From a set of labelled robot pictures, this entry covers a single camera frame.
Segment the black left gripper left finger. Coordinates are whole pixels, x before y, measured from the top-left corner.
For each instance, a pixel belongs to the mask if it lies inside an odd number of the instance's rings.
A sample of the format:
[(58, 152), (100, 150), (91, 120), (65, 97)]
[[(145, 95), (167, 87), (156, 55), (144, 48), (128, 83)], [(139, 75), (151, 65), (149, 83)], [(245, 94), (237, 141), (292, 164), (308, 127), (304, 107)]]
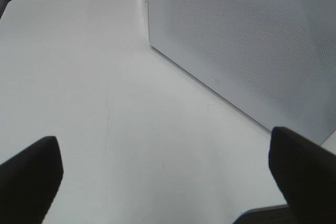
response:
[(1, 223), (42, 223), (64, 174), (57, 138), (46, 136), (1, 164)]

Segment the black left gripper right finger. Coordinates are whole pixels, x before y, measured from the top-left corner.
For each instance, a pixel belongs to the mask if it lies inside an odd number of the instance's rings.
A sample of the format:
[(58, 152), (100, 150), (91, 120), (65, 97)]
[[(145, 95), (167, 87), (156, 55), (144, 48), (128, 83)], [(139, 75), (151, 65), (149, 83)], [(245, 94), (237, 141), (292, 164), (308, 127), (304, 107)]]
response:
[(335, 223), (333, 153), (286, 127), (275, 127), (268, 166), (298, 223)]

